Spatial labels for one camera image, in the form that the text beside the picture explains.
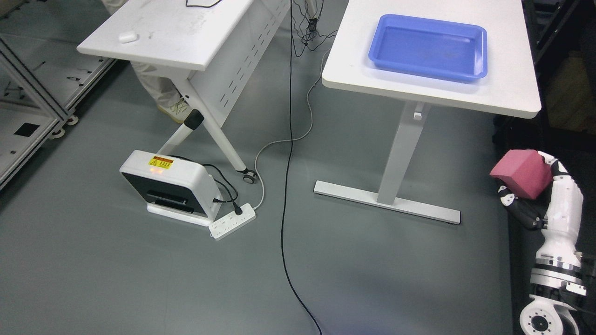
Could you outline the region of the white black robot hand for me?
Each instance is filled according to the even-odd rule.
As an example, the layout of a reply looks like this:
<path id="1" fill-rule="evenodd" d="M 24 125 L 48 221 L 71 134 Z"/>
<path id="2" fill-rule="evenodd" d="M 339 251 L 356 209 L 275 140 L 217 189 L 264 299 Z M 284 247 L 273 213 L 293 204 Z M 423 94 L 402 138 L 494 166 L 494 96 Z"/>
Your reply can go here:
<path id="1" fill-rule="evenodd" d="M 496 179 L 498 197 L 506 211 L 526 229 L 542 231 L 545 242 L 536 252 L 535 259 L 539 253 L 546 253 L 581 266 L 575 245 L 581 225 L 583 194 L 558 158 L 543 151 L 539 154 L 553 174 L 549 186 L 539 197 L 535 200 L 518 197 L 504 182 Z"/>

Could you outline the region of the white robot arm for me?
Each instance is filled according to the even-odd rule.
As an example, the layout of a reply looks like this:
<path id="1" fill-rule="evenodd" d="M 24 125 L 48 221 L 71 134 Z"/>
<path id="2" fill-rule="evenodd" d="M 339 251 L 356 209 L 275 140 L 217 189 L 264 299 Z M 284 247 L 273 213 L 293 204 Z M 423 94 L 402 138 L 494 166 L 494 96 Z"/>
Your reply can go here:
<path id="1" fill-rule="evenodd" d="M 570 313 L 587 295 L 579 263 L 539 253 L 531 271 L 530 303 L 521 311 L 520 327 L 526 335 L 578 335 Z"/>

